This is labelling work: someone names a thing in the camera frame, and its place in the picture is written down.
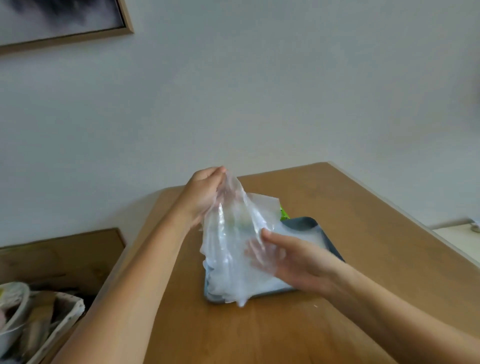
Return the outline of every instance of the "painting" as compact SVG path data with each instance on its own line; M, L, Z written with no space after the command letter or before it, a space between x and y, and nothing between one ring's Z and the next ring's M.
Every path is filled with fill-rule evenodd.
M0 0L0 52L132 32L123 0Z

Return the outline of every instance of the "person's left arm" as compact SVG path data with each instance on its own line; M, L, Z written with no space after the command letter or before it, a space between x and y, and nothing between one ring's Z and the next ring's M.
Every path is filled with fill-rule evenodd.
M143 363L175 257L211 206L224 167L196 172L103 299L81 321L52 364Z

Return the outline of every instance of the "wooden picture frame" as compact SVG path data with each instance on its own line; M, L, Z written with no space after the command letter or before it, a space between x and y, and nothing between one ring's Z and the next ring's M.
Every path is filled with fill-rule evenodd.
M78 33L78 34L72 34L72 35L66 35L66 36L56 36L48 39L32 40L32 41L15 43L15 44L7 44L7 45L0 46L0 55L12 53L12 52L24 51L24 50L43 48L43 47L58 46L62 44L83 42L87 40L101 39L101 38L106 38L111 36L133 34L133 25L127 11L125 0L115 0L115 1L118 5L120 16L123 21L122 27L91 31L86 33Z

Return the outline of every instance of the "forearm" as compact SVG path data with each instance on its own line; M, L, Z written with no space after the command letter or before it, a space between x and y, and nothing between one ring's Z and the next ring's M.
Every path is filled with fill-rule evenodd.
M408 304L350 266L327 298L399 363L480 363L480 340Z
M142 363L152 325L190 221L168 213L53 364Z

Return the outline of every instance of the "picture frame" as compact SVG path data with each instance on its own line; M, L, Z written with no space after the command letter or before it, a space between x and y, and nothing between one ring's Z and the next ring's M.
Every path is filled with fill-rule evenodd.
M5 44L5 45L1 44L2 34L0 34L0 56L7 53L12 53L12 52L38 49L43 47L52 47L52 46L83 42L83 41L101 39L101 38L112 37L112 36L122 36L127 34L133 34L133 25L127 11L125 0L100 0L100 1L105 1L105 2L110 1L110 2L116 3L118 7L118 12L119 12L119 19L121 19L120 26L116 26L108 29L90 30L90 31L80 32L75 34L52 36L44 39L33 39L33 40L22 41L22 42L13 43L13 44Z

